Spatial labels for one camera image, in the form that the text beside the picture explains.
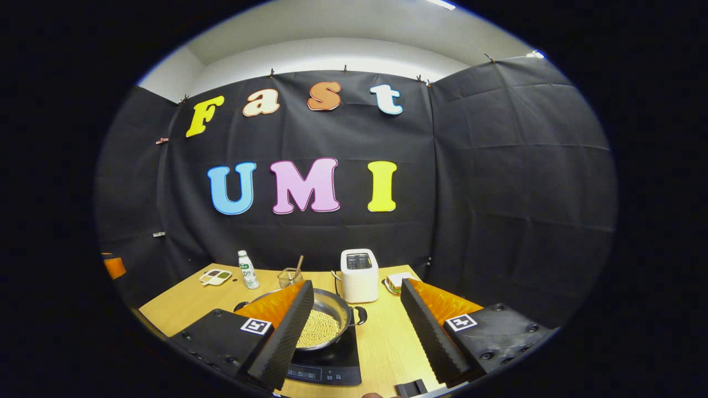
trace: orange object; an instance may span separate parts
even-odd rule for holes
[[[285,318],[285,314],[290,309],[290,305],[292,305],[292,302],[297,297],[297,293],[300,292],[304,284],[305,281],[302,280],[292,286],[288,286],[285,289],[281,289],[251,302],[234,313],[243,317],[268,321],[273,324],[274,329],[278,329],[278,325],[280,325],[282,319]]]
[[[423,299],[423,302],[428,306],[430,312],[433,313],[440,327],[443,327],[446,319],[469,314],[470,312],[479,311],[483,308],[481,305],[474,304],[471,301],[467,301],[443,289],[436,288],[433,285],[423,283],[413,278],[409,278],[408,281],[413,288],[416,289],[418,295],[421,296],[421,299]]]
[[[337,94],[342,86],[336,81],[320,81],[310,88],[307,107],[310,110],[333,110],[338,107],[342,99]]]
[[[106,269],[108,269],[108,275],[110,275],[112,279],[116,279],[125,273],[123,260],[120,257],[103,260],[103,263]]]

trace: white bottle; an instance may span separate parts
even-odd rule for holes
[[[239,267],[244,274],[246,287],[249,289],[258,289],[261,283],[256,278],[256,270],[253,268],[251,259],[246,255],[245,250],[239,250]]]

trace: letter u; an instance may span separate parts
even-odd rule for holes
[[[214,207],[226,215],[246,212],[253,204],[253,170],[255,169],[256,164],[252,161],[239,163],[234,168],[241,177],[241,199],[236,202],[229,200],[226,192],[226,176],[229,174],[229,168],[218,166],[207,171],[211,181]]]

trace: ceiling light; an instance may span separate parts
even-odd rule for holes
[[[540,52],[533,50],[530,54],[526,54],[527,57],[545,58]]]
[[[426,0],[426,1],[427,1],[428,3],[433,3],[433,4],[437,4],[437,5],[441,6],[441,7],[445,7],[445,8],[447,8],[448,10],[454,10],[454,9],[455,9],[455,6],[453,6],[452,4],[447,3],[446,1],[443,1],[443,0]]]

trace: wooden table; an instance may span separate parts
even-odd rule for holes
[[[228,270],[233,276],[221,286],[202,286],[198,278],[212,268]],[[277,274],[280,271],[256,269],[261,286],[249,290],[239,267],[210,264],[186,278],[170,290],[140,307],[140,312],[168,337],[185,329],[212,309],[232,312],[242,301],[279,289]],[[409,272],[409,266],[379,269],[379,279],[392,273]],[[306,272],[303,277],[312,281],[314,288],[334,292],[334,277],[329,272]],[[368,320],[356,326],[362,384],[358,386],[326,386],[285,379],[282,390],[276,392],[292,398],[361,398],[368,392],[377,392],[384,398],[397,395],[395,385],[422,379],[428,391],[444,387],[438,383],[430,368],[416,332],[399,296],[391,294],[379,283],[379,299],[364,307]],[[337,288],[342,292],[341,282]]]

